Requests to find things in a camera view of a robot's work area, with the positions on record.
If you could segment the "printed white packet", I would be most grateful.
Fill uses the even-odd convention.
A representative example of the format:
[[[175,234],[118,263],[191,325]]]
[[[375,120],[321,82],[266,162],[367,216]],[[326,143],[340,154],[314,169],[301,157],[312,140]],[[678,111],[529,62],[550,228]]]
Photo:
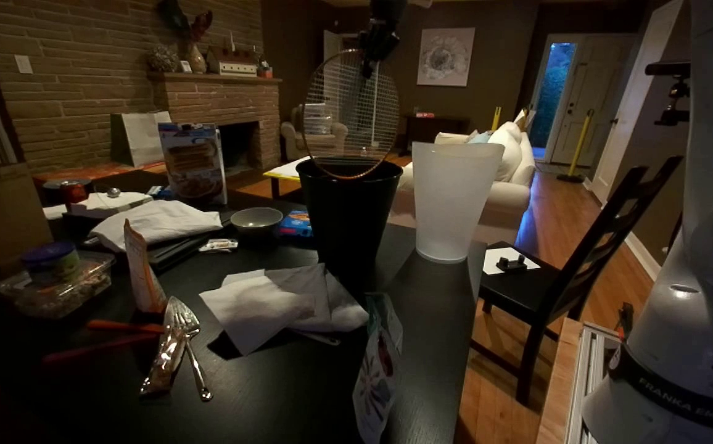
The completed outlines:
[[[353,389],[356,429],[364,444],[379,444],[394,405],[403,327],[385,293],[366,295],[368,339]]]

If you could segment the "framed wall picture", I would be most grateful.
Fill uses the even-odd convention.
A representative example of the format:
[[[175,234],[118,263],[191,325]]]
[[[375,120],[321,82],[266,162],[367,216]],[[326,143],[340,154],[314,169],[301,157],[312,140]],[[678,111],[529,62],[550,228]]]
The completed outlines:
[[[475,28],[423,29],[416,84],[466,87],[475,31]]]

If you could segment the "red can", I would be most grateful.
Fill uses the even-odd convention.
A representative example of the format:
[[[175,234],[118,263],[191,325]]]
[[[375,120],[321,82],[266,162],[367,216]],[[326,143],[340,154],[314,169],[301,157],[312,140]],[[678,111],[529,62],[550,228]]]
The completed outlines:
[[[88,198],[89,185],[91,180],[88,179],[68,179],[59,182],[58,191],[64,204],[71,205]]]

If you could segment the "clear plastic food container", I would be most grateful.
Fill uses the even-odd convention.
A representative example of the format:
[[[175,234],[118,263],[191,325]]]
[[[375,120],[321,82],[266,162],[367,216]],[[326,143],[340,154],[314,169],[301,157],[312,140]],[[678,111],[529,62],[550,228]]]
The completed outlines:
[[[61,319],[111,286],[110,270],[115,262],[110,253],[82,251],[80,270],[70,282],[39,285],[23,271],[0,282],[0,296],[23,315]]]

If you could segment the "yellow edged coffee table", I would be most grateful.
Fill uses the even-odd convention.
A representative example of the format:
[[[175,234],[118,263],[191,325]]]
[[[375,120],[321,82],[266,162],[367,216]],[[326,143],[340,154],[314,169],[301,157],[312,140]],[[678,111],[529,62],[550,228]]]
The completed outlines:
[[[309,155],[307,157],[300,158],[298,160],[281,164],[277,168],[273,168],[266,172],[263,172],[262,177],[269,179],[270,181],[270,197],[274,200],[299,200],[295,195],[299,194],[297,191],[301,189],[300,177],[297,171],[297,166],[307,160],[311,160]],[[281,191],[281,183],[290,183],[295,186],[288,193],[283,193]]]

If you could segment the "blue snack packet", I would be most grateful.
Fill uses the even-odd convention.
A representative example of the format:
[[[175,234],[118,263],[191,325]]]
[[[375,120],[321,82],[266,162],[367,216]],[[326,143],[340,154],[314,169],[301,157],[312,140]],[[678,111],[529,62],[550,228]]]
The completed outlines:
[[[289,212],[278,225],[278,234],[283,237],[311,238],[313,236],[308,212]]]

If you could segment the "white plastic utensil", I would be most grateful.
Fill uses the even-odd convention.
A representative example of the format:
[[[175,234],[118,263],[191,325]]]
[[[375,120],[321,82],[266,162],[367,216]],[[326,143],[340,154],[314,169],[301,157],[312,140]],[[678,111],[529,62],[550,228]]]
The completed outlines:
[[[325,343],[325,345],[331,345],[331,346],[338,346],[340,345],[340,340],[329,337],[328,335],[323,335],[323,334],[317,334],[317,332],[305,332],[305,331],[293,331],[295,334],[302,335],[302,337],[306,337],[308,339],[312,339],[314,341],[318,341],[320,343]]]

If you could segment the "black bin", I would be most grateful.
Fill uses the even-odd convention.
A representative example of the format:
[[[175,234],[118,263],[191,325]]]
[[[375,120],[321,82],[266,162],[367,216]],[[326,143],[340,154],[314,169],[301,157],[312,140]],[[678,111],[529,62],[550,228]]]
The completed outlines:
[[[304,160],[295,171],[319,260],[342,280],[365,278],[373,272],[403,168],[335,155]]]

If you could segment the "white paper sheet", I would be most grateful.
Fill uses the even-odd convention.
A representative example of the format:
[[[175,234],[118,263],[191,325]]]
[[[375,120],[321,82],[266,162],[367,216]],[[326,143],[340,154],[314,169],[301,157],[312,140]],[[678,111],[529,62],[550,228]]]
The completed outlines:
[[[487,248],[484,253],[483,272],[489,276],[503,274],[505,272],[497,265],[500,259],[506,258],[512,261],[517,260],[520,256],[524,257],[526,270],[540,269],[540,267],[542,267],[537,259],[532,259],[531,256],[526,255],[526,253],[521,253],[519,250],[514,249],[514,247],[495,247]]]

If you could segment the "white paper bag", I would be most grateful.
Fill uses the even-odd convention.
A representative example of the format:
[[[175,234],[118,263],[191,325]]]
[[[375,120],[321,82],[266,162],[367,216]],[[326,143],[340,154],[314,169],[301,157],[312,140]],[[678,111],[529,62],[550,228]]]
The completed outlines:
[[[149,113],[111,113],[110,159],[141,168],[162,162],[163,152],[157,126],[170,123],[167,110]]]

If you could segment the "dark side table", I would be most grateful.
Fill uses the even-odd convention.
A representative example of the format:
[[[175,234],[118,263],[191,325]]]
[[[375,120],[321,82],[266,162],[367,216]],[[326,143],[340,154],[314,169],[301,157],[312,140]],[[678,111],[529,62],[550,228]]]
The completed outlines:
[[[439,133],[464,134],[470,120],[466,117],[452,117],[436,113],[432,117],[419,117],[416,113],[403,116],[405,130],[401,137],[399,157],[412,154],[413,142],[433,142]]]

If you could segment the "vase with flowers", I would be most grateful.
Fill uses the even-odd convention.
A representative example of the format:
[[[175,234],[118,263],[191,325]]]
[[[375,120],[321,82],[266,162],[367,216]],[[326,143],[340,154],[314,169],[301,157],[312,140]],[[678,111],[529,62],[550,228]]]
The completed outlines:
[[[197,45],[209,30],[212,22],[213,12],[208,10],[195,16],[195,20],[188,25],[188,63],[193,73],[207,73],[206,59],[202,56]]]

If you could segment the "translucent white bin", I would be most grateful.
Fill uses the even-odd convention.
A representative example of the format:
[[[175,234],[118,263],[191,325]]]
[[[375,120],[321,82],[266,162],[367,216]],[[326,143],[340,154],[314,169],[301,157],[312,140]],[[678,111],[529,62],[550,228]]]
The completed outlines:
[[[494,143],[412,144],[420,256],[444,264],[467,258],[504,151]]]

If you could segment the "printed food box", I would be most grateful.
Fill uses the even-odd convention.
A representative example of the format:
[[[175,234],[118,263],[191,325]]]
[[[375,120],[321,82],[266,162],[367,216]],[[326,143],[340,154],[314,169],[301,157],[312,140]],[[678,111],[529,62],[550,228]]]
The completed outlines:
[[[158,123],[168,184],[193,206],[226,205],[226,172],[217,126]]]

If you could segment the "silver fork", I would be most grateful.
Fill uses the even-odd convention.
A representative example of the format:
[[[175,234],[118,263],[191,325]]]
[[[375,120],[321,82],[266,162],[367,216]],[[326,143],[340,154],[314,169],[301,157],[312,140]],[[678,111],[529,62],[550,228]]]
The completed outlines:
[[[199,397],[203,402],[212,401],[213,393],[211,393],[208,387],[206,373],[200,365],[199,359],[196,357],[195,349],[191,343],[193,338],[200,332],[200,321],[193,310],[190,309],[186,303],[179,300],[179,298],[173,296],[170,301],[168,301],[168,306],[171,308],[171,325],[173,326],[171,328],[173,328],[174,331],[179,331],[184,334],[184,345],[191,362]]]

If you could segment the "white entry door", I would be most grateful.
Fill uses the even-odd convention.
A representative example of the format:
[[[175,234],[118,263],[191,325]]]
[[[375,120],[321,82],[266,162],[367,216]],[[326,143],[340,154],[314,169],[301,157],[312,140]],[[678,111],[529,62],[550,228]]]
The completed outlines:
[[[599,157],[628,75],[635,35],[553,33],[546,37],[529,101],[527,130],[540,163],[571,163],[586,112],[595,109],[577,169]]]

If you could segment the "tub with blue lid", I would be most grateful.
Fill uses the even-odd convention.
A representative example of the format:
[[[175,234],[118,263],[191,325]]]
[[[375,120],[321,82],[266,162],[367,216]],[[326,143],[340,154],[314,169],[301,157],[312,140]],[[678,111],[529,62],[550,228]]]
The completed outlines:
[[[78,251],[70,241],[39,245],[23,253],[19,260],[36,285],[70,282],[82,269]]]

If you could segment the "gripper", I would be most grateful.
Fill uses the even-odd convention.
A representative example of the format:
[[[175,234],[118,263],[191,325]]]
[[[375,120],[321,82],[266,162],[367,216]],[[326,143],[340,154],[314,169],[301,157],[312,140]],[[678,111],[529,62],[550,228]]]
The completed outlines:
[[[376,65],[386,60],[398,46],[396,28],[408,0],[370,0],[368,29],[360,31],[360,73],[365,80],[373,75]]]

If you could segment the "silver cake server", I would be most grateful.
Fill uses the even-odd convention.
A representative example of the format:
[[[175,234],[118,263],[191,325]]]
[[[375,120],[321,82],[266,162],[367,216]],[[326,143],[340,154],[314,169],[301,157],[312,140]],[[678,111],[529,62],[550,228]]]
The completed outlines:
[[[174,374],[184,354],[185,344],[186,334],[181,317],[181,301],[173,296],[168,300],[165,309],[159,350],[151,363],[148,376],[142,383],[140,396],[156,396],[171,390]]]

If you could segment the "orange clamp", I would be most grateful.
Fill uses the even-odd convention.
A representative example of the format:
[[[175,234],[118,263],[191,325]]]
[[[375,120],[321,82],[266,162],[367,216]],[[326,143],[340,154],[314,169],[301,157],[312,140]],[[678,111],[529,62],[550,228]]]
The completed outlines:
[[[623,302],[618,310],[618,320],[615,325],[615,332],[622,342],[627,340],[628,334],[632,331],[634,320],[635,307],[631,303]]]

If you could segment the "grey bowl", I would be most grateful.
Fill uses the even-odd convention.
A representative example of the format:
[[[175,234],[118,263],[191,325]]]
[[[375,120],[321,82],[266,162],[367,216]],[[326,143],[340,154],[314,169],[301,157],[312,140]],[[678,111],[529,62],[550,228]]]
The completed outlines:
[[[243,238],[270,238],[284,218],[283,212],[270,207],[239,210],[230,216],[230,223]]]

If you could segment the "orange handled utensil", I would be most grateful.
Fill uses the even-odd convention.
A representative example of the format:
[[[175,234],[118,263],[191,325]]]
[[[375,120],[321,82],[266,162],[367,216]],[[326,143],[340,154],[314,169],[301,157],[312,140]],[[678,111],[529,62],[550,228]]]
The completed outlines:
[[[140,334],[162,334],[164,326],[156,324],[131,324],[105,319],[93,319],[86,324],[91,331],[140,332]]]
[[[87,345],[79,348],[74,348],[72,350],[52,352],[51,354],[48,354],[47,356],[44,356],[43,359],[41,359],[41,364],[50,365],[63,360],[75,359],[80,356],[87,356],[89,354],[101,352],[103,350],[109,350],[125,345],[132,345],[132,343],[154,340],[158,337],[158,334],[126,335],[125,337],[120,337],[119,339],[105,341],[103,343],[97,343],[97,345]]]

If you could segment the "brick fireplace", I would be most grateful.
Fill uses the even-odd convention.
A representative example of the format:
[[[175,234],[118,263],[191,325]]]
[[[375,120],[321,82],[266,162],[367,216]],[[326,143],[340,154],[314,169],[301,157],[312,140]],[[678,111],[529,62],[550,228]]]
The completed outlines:
[[[156,107],[174,123],[256,123],[247,150],[250,165],[267,170],[281,163],[280,79],[160,72],[147,77]]]

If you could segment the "black flat tray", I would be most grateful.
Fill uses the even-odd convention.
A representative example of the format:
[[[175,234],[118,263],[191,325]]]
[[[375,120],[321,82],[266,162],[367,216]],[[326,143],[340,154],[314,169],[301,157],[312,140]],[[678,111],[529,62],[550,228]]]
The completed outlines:
[[[231,210],[219,213],[222,229],[148,245],[148,262],[152,270],[162,273],[199,252],[199,247],[207,244],[210,239],[224,238],[231,231],[229,228],[232,225],[230,219],[235,212]]]

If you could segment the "white cloth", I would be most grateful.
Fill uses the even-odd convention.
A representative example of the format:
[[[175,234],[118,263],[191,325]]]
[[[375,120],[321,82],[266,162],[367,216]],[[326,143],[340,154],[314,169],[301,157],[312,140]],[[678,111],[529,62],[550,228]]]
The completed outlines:
[[[152,200],[103,220],[91,230],[91,235],[110,250],[125,252],[126,222],[147,245],[223,228],[218,212],[197,210],[179,200]]]

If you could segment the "dried flower ball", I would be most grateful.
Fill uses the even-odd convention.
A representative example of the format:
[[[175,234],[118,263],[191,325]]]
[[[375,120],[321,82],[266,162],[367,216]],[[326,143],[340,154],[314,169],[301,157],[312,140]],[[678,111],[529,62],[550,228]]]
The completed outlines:
[[[146,60],[152,72],[175,73],[181,67],[176,51],[161,43],[148,50]]]

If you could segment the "model boat ornament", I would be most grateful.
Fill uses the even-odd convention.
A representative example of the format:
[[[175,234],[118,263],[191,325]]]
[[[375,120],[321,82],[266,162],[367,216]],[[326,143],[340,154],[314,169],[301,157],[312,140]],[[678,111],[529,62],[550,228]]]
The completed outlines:
[[[256,47],[236,45],[232,36],[224,46],[209,45],[206,61],[209,73],[240,78],[258,76]]]

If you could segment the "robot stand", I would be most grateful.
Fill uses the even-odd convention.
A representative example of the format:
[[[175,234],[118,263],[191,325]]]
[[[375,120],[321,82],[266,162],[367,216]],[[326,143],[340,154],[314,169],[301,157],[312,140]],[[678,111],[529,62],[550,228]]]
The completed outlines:
[[[563,321],[535,444],[597,444],[582,418],[585,397],[608,370],[620,337],[592,323]]]

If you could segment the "white folded paper stack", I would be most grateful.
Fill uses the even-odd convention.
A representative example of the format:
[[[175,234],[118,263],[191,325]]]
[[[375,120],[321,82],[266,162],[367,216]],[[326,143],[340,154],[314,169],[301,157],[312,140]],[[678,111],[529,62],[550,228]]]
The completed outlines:
[[[69,214],[94,219],[106,219],[142,204],[151,202],[153,197],[145,193],[120,191],[112,197],[108,193],[91,193],[88,198],[69,206]]]

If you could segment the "orange and white paper packet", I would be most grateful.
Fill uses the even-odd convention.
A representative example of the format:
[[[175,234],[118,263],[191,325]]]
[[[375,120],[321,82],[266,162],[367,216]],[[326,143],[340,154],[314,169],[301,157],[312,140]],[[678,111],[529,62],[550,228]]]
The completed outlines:
[[[123,222],[123,241],[137,309],[145,314],[163,314],[167,308],[167,295],[150,265],[146,240],[131,227],[128,219]]]

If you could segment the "white paper napkin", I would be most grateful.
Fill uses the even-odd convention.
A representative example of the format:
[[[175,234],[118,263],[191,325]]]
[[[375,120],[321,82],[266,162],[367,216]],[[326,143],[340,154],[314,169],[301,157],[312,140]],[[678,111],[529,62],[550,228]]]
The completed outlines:
[[[247,356],[278,332],[332,332],[325,278],[265,273],[231,281],[200,295],[236,350]]]
[[[314,312],[289,321],[286,328],[324,334],[349,332],[368,320],[367,311],[323,263],[294,269],[258,269],[230,274],[222,281],[222,287],[259,276],[268,278],[285,292],[305,296],[314,303]]]

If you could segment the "dark wooden chair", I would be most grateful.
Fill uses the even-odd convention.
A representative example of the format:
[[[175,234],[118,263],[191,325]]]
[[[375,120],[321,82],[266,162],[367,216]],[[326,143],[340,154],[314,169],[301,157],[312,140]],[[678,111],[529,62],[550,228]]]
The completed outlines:
[[[518,364],[477,340],[471,341],[471,347],[516,377],[515,398],[520,404],[528,405],[543,339],[559,337],[551,331],[551,324],[561,317],[581,318],[602,270],[682,161],[681,155],[667,158],[655,177],[647,181],[643,179],[646,166],[631,168],[562,269],[531,257],[537,269],[482,275],[478,298],[483,311],[489,313],[497,307],[525,323],[529,332]]]

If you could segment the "white sofa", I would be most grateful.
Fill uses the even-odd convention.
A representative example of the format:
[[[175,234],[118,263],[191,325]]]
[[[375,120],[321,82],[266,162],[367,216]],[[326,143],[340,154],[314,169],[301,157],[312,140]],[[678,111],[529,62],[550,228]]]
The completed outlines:
[[[504,154],[473,236],[473,239],[485,244],[499,241],[515,244],[523,214],[529,207],[536,165],[528,135],[523,132],[525,123],[522,121],[523,118],[506,121],[498,127],[498,135],[491,133],[486,140],[502,144]],[[439,132],[434,144],[464,144],[476,141],[480,135],[477,130],[469,135]],[[408,228],[416,226],[412,163],[403,168],[389,222]]]

